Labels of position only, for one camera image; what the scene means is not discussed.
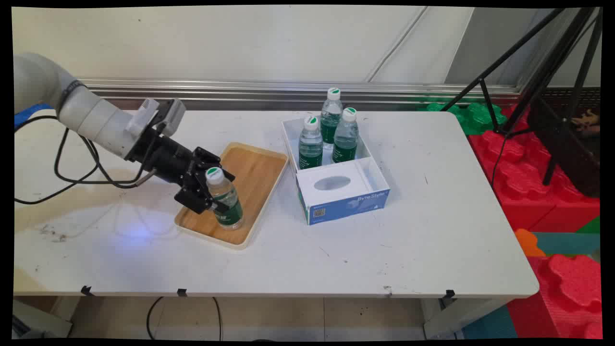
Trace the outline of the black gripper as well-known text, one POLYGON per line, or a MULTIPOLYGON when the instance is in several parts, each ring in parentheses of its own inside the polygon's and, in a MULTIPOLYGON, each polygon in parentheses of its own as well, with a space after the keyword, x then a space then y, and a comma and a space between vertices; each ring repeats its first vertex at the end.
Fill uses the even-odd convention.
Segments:
POLYGON ((169 136, 161 136, 149 128, 130 149, 127 159, 141 164, 135 181, 130 181, 127 186, 133 188, 143 184, 147 178, 140 175, 145 171, 165 182, 181 186, 174 196, 175 201, 196 214, 202 214, 205 210, 222 214, 228 212, 229 206, 215 200, 209 192, 204 175, 210 168, 219 167, 230 182, 235 180, 235 176, 223 168, 219 156, 206 149, 196 147, 190 150, 169 136))

